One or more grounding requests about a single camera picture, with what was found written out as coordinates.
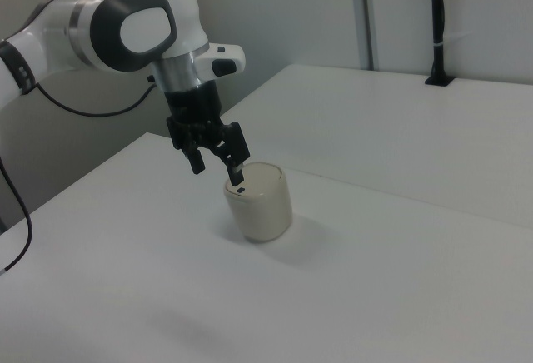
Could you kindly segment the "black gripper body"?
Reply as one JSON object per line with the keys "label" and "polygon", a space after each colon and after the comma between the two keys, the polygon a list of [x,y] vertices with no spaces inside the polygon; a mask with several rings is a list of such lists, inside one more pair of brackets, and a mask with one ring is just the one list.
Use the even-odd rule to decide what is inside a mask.
{"label": "black gripper body", "polygon": [[222,143],[222,104],[215,82],[205,82],[184,92],[164,92],[171,116],[167,119],[172,144],[177,150]]}

